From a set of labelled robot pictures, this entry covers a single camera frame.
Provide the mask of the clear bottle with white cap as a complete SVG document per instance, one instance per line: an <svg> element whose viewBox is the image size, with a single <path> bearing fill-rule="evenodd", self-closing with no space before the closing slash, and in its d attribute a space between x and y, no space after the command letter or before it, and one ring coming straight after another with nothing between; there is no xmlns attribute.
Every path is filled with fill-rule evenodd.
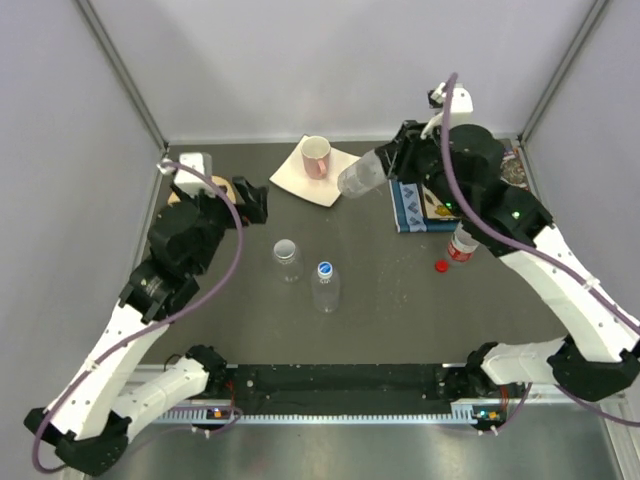
<svg viewBox="0 0 640 480"><path fill-rule="evenodd" d="M337 180L340 194L346 198L359 198L386 181L381 159L370 150L344 169Z"/></svg>

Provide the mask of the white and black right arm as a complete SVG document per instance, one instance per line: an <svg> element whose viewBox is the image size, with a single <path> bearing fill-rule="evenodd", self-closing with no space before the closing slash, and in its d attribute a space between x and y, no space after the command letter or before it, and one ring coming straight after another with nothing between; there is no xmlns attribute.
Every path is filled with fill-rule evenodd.
<svg viewBox="0 0 640 480"><path fill-rule="evenodd" d="M519 345L489 342L472 352L466 380L487 396L516 382L557 385L596 402L629 388L639 376L639 322L599 286L566 244L552 215L528 190L506 183L502 142L479 125L449 132L448 147L457 185L496 240L474 225L454 196L441 157L441 130L423 136L422 124L405 121L396 136L375 148L388 178L430 190L474 240L513 270L564 325L564 337Z"/></svg>

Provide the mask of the clear bottle with red label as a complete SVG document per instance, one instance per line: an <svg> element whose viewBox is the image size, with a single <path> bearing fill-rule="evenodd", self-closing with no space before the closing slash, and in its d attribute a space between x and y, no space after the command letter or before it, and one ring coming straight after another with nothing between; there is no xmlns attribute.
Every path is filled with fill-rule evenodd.
<svg viewBox="0 0 640 480"><path fill-rule="evenodd" d="M447 244L446 259L453 265L467 264L480 243L459 223Z"/></svg>

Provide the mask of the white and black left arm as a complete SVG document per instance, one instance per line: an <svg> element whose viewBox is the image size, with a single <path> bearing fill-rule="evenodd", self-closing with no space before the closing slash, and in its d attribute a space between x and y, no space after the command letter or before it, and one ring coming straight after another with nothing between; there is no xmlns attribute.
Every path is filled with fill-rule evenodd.
<svg viewBox="0 0 640 480"><path fill-rule="evenodd" d="M207 272L225 233L266 222L268 187L235 177L230 188L239 203L208 183L194 192L172 183L177 199L152 221L149 253L131 272L99 341L66 390L24 419L35 436L36 469L47 470L39 462L39 445L47 443L64 467L100 476L165 412L191 397L227 391L227 363L204 345L191 347L175 365L134 391L125 394L122 389L149 348L222 288L217 283L203 297L196 295L197 279Z"/></svg>

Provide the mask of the red bottle cap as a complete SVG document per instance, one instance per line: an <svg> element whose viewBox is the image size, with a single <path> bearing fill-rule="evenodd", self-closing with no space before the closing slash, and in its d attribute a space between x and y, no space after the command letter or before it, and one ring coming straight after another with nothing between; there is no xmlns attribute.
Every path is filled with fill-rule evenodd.
<svg viewBox="0 0 640 480"><path fill-rule="evenodd" d="M446 273L449 270L449 264L446 260L437 260L434 264L434 268L439 273Z"/></svg>

